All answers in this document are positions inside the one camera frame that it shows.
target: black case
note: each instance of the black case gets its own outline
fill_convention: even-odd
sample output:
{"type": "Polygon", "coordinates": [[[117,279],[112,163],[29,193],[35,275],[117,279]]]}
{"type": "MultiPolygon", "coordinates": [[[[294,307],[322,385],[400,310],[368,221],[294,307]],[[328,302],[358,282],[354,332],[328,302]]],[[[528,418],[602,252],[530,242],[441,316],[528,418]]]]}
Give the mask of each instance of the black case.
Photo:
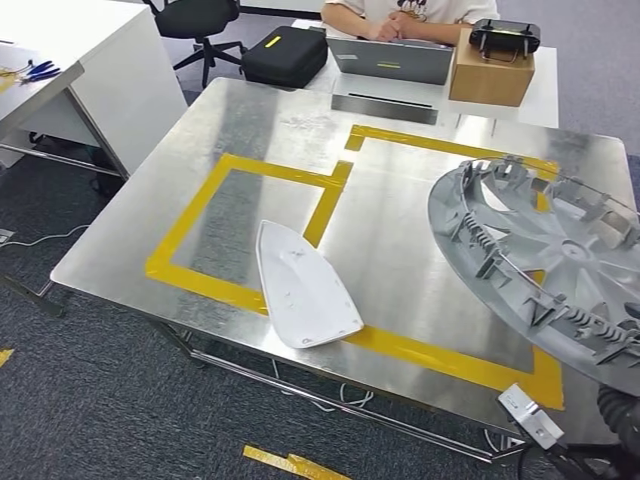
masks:
{"type": "Polygon", "coordinates": [[[475,22],[469,37],[469,43],[481,52],[519,52],[525,57],[537,50],[540,42],[540,29],[537,25],[487,18],[475,22]]]}
{"type": "Polygon", "coordinates": [[[251,82],[303,88],[327,63],[324,33],[278,27],[242,56],[245,77],[251,82]]]}

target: yellow tape on floor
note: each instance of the yellow tape on floor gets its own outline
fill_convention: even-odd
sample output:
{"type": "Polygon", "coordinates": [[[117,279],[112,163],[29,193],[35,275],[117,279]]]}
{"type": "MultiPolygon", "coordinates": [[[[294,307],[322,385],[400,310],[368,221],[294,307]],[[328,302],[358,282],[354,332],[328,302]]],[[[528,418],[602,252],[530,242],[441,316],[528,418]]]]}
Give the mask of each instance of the yellow tape on floor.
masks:
{"type": "Polygon", "coordinates": [[[266,463],[285,472],[299,475],[309,480],[349,480],[349,477],[325,468],[297,455],[289,454],[287,458],[278,457],[269,452],[245,445],[242,454],[247,458],[266,463]]]}
{"type": "MultiPolygon", "coordinates": [[[[505,152],[469,147],[453,142],[405,135],[398,132],[354,125],[346,143],[347,150],[360,150],[366,138],[374,138],[448,152],[466,157],[500,157],[505,152]]],[[[540,176],[550,180],[557,171],[553,162],[525,157],[526,164],[538,169],[540,176]]],[[[160,242],[146,264],[149,278],[209,297],[238,308],[266,315],[262,292],[242,285],[205,275],[185,267],[173,265],[171,258],[193,223],[211,201],[231,170],[266,175],[293,182],[324,188],[322,196],[304,231],[304,237],[318,246],[327,228],[351,172],[352,164],[339,161],[331,175],[322,175],[290,167],[260,162],[249,158],[224,154],[192,202],[160,242]]],[[[534,347],[533,371],[523,372],[480,358],[442,347],[429,345],[380,328],[365,326],[363,330],[344,339],[381,355],[419,365],[436,372],[503,391],[518,383],[534,400],[546,407],[562,410],[563,406],[562,368],[544,352],[534,347]]]]}
{"type": "Polygon", "coordinates": [[[0,350],[0,367],[5,365],[12,353],[14,353],[13,350],[0,350]]]}

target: black tube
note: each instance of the black tube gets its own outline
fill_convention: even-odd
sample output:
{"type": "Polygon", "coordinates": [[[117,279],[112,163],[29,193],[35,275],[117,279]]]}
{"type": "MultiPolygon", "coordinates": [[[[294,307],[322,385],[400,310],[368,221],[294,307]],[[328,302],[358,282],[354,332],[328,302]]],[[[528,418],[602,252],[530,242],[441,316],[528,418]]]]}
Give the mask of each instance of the black tube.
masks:
{"type": "Polygon", "coordinates": [[[598,408],[627,452],[640,457],[640,398],[600,385],[598,408]]]}

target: white t-shirt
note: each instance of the white t-shirt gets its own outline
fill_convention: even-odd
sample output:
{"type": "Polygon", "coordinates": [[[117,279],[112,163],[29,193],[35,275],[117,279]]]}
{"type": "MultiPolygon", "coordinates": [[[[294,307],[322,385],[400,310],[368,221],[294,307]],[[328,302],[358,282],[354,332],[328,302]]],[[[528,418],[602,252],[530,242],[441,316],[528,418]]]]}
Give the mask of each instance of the white t-shirt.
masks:
{"type": "Polygon", "coordinates": [[[383,22],[390,13],[402,11],[429,23],[474,24],[482,18],[498,20],[496,0],[326,0],[340,3],[371,22],[383,22]]]}

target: cardboard box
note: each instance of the cardboard box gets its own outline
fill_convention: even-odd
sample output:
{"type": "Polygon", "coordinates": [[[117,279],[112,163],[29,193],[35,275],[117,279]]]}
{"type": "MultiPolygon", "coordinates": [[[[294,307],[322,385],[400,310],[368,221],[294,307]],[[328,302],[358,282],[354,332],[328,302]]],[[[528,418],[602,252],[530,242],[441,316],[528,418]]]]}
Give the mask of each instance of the cardboard box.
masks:
{"type": "Polygon", "coordinates": [[[535,72],[534,55],[526,59],[518,55],[509,63],[512,54],[491,52],[492,57],[502,60],[485,60],[475,47],[469,45],[471,29],[460,32],[451,74],[450,100],[461,102],[489,103],[518,107],[522,103],[535,72]]]}

